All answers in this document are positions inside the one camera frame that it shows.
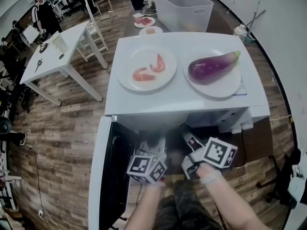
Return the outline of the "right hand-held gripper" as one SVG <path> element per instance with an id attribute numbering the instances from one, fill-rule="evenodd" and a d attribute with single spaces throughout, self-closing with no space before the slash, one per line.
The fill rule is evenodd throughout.
<path id="1" fill-rule="evenodd" d="M 210 137 L 203 141 L 189 131 L 183 131 L 182 136 L 192 152 L 185 156 L 181 166 L 188 180 L 195 179 L 195 172 L 202 162 L 216 168 L 229 168 L 238 150 L 237 146 Z"/>

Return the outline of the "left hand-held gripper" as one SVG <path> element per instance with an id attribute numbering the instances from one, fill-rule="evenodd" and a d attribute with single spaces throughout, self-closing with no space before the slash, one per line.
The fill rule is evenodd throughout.
<path id="1" fill-rule="evenodd" d="M 166 139 L 152 138 L 140 143 L 132 156 L 127 174 L 142 184 L 157 184 L 167 171 Z"/>

